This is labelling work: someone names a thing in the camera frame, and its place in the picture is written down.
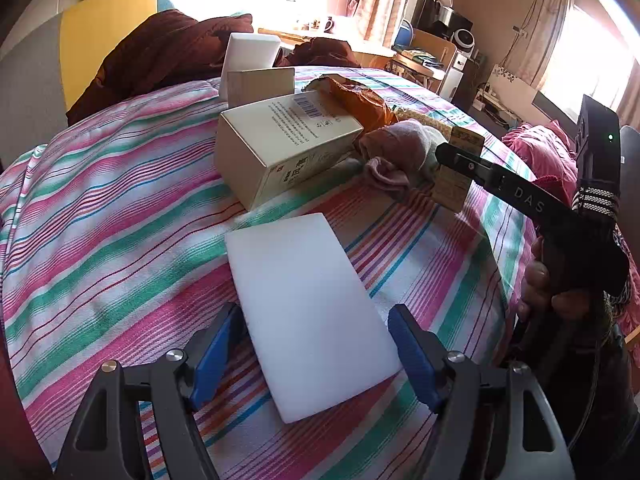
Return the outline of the person's right hand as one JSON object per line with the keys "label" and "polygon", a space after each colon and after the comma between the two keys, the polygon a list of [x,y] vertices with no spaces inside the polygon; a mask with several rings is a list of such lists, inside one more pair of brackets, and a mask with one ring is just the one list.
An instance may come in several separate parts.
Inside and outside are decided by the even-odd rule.
{"label": "person's right hand", "polygon": [[520,321],[525,321],[532,312],[544,311],[548,307],[566,322],[577,322],[591,311],[600,310],[602,294],[586,290],[569,290],[554,294],[551,288],[551,273],[542,262],[544,238],[538,236],[532,246],[533,260],[527,263],[521,282],[521,296],[516,305]]}

